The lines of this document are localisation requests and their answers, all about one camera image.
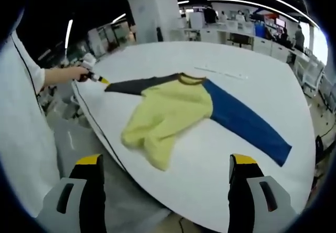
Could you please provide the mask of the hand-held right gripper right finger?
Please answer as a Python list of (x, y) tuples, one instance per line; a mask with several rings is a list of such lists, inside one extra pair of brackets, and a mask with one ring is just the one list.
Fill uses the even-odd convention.
[(228, 202), (228, 232), (284, 232), (297, 216), (287, 191), (246, 155), (230, 155)]

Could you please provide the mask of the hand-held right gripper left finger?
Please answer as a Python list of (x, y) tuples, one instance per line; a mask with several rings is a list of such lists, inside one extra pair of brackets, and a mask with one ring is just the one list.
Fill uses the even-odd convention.
[(76, 162), (44, 197), (37, 216), (46, 232), (106, 232), (103, 155)]

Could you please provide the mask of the person's left hand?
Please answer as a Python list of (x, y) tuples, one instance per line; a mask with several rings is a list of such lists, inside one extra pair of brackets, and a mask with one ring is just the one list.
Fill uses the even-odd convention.
[(84, 82), (88, 79), (88, 74), (89, 70), (81, 66), (65, 68), (66, 80)]

